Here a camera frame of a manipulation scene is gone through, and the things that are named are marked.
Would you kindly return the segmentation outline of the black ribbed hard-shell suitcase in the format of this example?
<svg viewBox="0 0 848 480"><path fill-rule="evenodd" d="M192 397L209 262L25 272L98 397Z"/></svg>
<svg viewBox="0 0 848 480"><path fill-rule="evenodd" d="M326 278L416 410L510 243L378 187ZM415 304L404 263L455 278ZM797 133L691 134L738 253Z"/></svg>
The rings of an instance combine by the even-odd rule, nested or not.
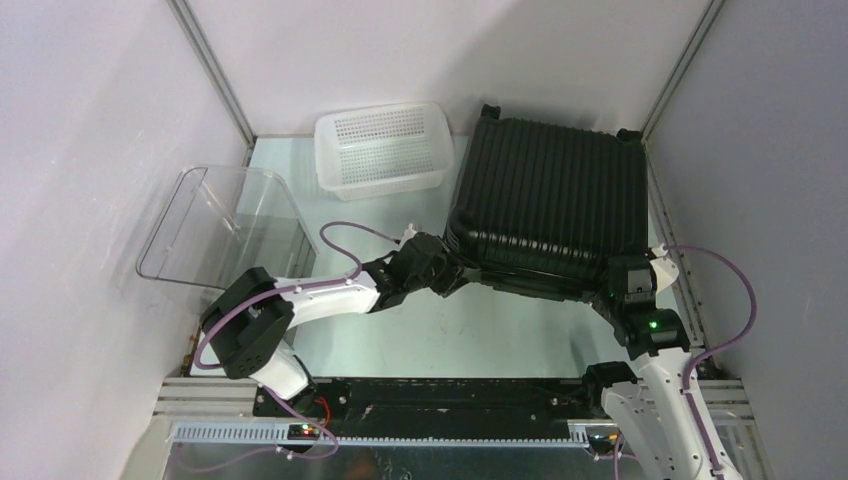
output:
<svg viewBox="0 0 848 480"><path fill-rule="evenodd" d="M500 113L481 109L443 238L473 282L531 297L588 298L605 284L611 258L648 249L642 134Z"/></svg>

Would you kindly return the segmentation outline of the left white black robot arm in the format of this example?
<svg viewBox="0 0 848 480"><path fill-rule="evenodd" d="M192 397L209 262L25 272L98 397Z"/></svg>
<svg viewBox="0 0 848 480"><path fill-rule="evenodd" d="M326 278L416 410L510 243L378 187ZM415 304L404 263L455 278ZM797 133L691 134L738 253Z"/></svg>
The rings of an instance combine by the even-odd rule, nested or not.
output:
<svg viewBox="0 0 848 480"><path fill-rule="evenodd" d="M308 369L287 345L288 330L345 314L371 314L395 308L424 289L447 297L465 282L467 266L445 242L419 232L385 258L358 262L336 278L284 281L251 268L202 314L198 348L212 349L215 364L232 380L252 379L277 397L292 416L304 416L316 403Z"/></svg>

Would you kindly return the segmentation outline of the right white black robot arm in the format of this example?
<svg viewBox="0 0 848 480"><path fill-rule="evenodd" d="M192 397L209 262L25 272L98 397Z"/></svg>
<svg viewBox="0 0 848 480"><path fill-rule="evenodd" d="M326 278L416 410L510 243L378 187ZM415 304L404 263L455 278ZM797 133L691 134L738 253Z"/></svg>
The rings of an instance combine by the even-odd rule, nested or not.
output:
<svg viewBox="0 0 848 480"><path fill-rule="evenodd" d="M610 417L649 479L737 479L739 471L718 435L692 362L679 315L656 296L674 282L666 258L609 259L596 311L614 329L629 363L603 367L581 392L585 411Z"/></svg>

